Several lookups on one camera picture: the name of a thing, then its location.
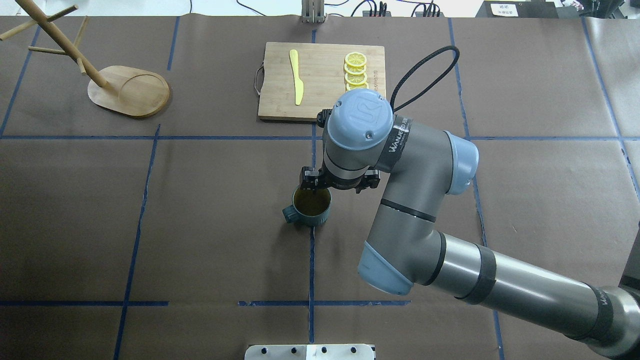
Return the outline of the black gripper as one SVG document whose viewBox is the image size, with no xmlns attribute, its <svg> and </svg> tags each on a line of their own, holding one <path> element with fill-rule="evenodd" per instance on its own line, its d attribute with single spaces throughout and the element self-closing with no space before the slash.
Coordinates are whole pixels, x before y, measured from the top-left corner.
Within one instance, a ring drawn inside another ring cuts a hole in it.
<svg viewBox="0 0 640 360">
<path fill-rule="evenodd" d="M 376 189 L 380 184 L 380 171 L 369 167 L 365 173 L 356 178 L 340 178 L 325 167 L 315 170 L 313 167 L 304 166 L 300 173 L 299 188 L 304 191 L 318 191 L 320 189 L 334 188 L 339 191 L 355 189 L 359 194 L 364 189 Z"/>
</svg>

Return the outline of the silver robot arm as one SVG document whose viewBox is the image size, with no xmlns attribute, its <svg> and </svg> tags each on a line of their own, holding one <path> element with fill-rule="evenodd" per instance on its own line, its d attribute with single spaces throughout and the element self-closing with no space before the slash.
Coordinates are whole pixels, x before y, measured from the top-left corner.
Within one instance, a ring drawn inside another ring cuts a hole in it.
<svg viewBox="0 0 640 360">
<path fill-rule="evenodd" d="M 472 139 L 354 89 L 323 105 L 321 168 L 360 191 L 388 174 L 358 272 L 397 296 L 484 308 L 535 359 L 639 358 L 639 194 L 614 140 Z"/>
</svg>

